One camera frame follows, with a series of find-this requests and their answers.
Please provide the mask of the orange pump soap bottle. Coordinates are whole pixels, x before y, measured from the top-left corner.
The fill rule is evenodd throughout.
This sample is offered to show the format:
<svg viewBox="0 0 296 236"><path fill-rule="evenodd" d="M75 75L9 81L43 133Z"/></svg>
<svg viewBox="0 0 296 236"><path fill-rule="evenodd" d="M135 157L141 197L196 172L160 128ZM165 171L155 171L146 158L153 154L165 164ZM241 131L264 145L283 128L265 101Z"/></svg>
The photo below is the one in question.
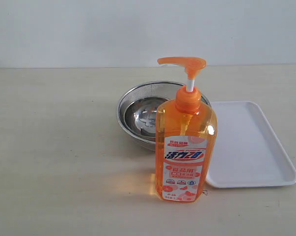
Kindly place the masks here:
<svg viewBox="0 0 296 236"><path fill-rule="evenodd" d="M206 61L166 57L158 63L183 67L188 79L157 109L156 192L166 201L194 202L203 192L217 136L216 114L194 84Z"/></svg>

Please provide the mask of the small stainless steel bowl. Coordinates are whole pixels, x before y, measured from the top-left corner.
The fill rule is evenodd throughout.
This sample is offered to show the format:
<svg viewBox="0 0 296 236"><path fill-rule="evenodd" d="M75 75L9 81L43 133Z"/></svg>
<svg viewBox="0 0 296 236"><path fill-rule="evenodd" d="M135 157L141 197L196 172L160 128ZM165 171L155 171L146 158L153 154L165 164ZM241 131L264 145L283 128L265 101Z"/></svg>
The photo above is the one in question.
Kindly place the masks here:
<svg viewBox="0 0 296 236"><path fill-rule="evenodd" d="M155 138L157 109L166 101L163 97L145 97L133 102L125 111L126 125L138 136Z"/></svg>

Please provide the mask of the steel mesh colander basket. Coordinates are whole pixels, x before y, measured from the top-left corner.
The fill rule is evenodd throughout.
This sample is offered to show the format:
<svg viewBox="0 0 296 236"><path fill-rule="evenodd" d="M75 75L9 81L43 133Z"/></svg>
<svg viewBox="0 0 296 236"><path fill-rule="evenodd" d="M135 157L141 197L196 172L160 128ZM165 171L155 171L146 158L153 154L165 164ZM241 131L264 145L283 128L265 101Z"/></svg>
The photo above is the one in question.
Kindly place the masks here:
<svg viewBox="0 0 296 236"><path fill-rule="evenodd" d="M139 145L149 150L156 150L156 137L146 138L138 136L132 132L126 125L124 115L126 109L135 101L145 97L163 97L169 100L176 98L177 91L183 87L183 83L171 81L152 81L140 84L127 91L119 100L116 108L116 117L121 128L131 136L131 138L139 143Z"/></svg>

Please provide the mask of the white rectangular plastic tray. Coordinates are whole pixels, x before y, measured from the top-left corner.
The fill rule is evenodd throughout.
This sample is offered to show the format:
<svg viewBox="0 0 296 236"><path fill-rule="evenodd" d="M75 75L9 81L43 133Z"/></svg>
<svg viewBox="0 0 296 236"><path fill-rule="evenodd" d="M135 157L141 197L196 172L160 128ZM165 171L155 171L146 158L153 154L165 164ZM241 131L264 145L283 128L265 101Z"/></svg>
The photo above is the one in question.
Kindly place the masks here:
<svg viewBox="0 0 296 236"><path fill-rule="evenodd" d="M211 105L218 132L207 184L247 188L296 183L296 168L256 103L219 101Z"/></svg>

